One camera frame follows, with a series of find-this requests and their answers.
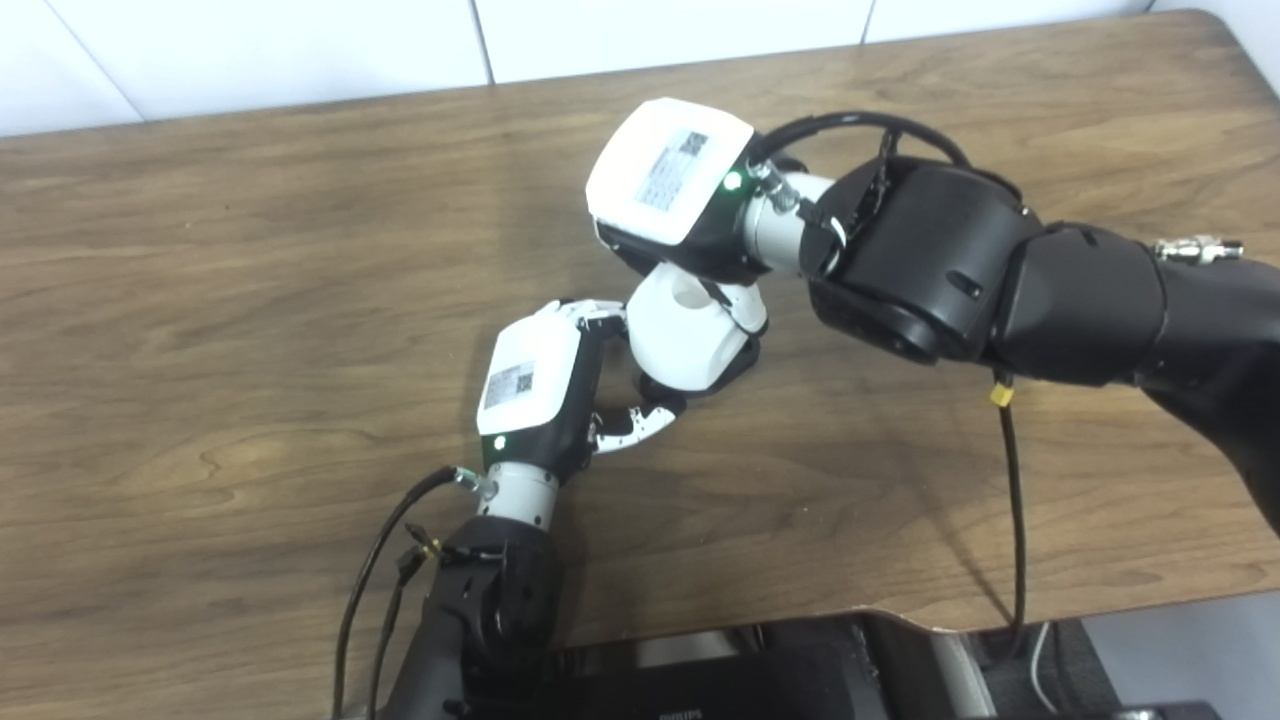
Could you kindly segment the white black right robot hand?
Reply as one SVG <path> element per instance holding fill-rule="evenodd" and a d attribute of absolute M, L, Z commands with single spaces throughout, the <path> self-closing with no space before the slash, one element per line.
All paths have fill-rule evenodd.
<path fill-rule="evenodd" d="M 694 277 L 749 334 L 768 325 L 744 218 L 754 179 L 745 152 L 756 131 L 714 108 L 659 97 L 612 135 L 588 177 L 599 242 L 639 275 L 669 264 Z"/>

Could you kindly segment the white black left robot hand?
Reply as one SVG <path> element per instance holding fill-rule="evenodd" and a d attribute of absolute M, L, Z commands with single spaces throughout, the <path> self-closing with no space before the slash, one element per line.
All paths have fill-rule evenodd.
<path fill-rule="evenodd" d="M 562 486 L 598 454 L 639 445 L 685 414 L 678 395 L 596 406 L 613 340 L 628 340 L 626 307 L 595 299 L 553 300 L 497 336 L 476 414 L 488 471 L 517 462 Z"/>

